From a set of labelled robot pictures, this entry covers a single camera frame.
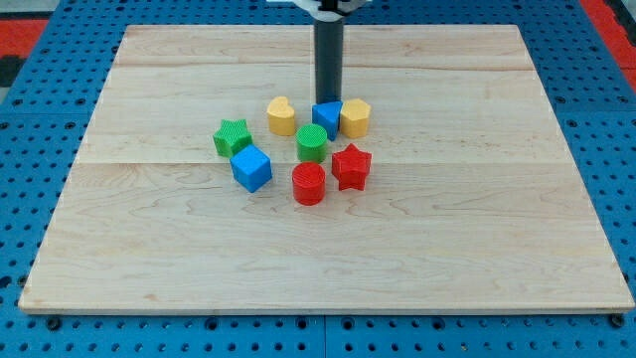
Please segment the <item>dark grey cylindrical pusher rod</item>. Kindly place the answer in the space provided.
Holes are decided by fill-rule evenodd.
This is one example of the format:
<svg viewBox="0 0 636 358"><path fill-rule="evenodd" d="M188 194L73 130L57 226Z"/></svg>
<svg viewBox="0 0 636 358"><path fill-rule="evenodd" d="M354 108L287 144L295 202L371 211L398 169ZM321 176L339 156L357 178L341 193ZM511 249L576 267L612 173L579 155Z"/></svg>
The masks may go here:
<svg viewBox="0 0 636 358"><path fill-rule="evenodd" d="M344 20L316 20L313 30L316 102L338 101L342 97Z"/></svg>

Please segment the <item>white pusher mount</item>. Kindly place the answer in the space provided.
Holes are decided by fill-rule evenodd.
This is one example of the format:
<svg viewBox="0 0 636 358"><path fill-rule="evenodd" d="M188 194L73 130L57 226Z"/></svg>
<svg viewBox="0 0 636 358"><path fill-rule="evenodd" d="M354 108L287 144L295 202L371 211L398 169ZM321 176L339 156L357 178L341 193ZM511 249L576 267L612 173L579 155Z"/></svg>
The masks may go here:
<svg viewBox="0 0 636 358"><path fill-rule="evenodd" d="M351 15L372 0L267 0L268 3L292 3L314 20L336 22Z"/></svg>

